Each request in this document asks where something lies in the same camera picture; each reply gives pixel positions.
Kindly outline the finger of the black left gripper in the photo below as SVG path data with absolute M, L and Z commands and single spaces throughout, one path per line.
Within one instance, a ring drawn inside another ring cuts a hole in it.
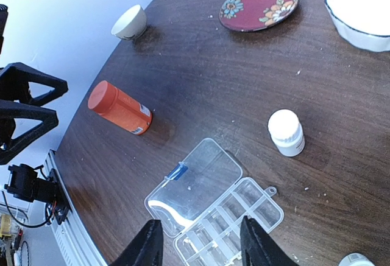
M 31 119 L 40 123 L 12 138 L 16 128 L 15 119 Z M 28 145 L 58 126 L 58 121 L 55 110 L 1 100 L 1 165 L 8 164 Z
M 38 83 L 52 90 L 32 97 L 29 83 Z M 68 92 L 67 81 L 45 74 L 24 63 L 11 63 L 1 68 L 1 100 L 41 107 Z

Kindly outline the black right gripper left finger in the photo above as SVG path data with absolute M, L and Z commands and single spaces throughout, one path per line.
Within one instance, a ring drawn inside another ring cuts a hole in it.
M 149 220 L 111 266 L 163 265 L 163 227 L 160 220 Z

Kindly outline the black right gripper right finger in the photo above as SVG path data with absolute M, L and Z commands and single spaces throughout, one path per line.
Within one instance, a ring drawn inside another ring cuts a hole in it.
M 240 245 L 242 265 L 298 266 L 254 218 L 243 217 Z

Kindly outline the clear plastic pill organizer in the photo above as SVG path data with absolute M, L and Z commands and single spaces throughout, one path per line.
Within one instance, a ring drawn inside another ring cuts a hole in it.
M 254 218 L 267 232 L 284 219 L 273 200 L 243 176 L 238 162 L 211 138 L 201 140 L 145 198 L 144 204 L 184 265 L 241 265 L 240 227 Z

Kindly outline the orange pill bottle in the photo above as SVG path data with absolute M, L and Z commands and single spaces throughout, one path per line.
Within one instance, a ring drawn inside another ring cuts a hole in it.
M 88 108 L 134 135 L 143 134 L 152 123 L 150 109 L 106 80 L 92 90 Z

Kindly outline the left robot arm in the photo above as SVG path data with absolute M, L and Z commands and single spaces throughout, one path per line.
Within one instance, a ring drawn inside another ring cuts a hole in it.
M 59 124 L 57 113 L 44 107 L 68 90 L 66 81 L 45 74 L 24 63 L 1 68 L 1 164 L 9 165 L 6 192 L 15 198 L 46 205 L 45 221 L 61 225 L 71 209 L 55 169 L 38 177 L 43 166 L 11 165 L 10 161 L 27 146 Z

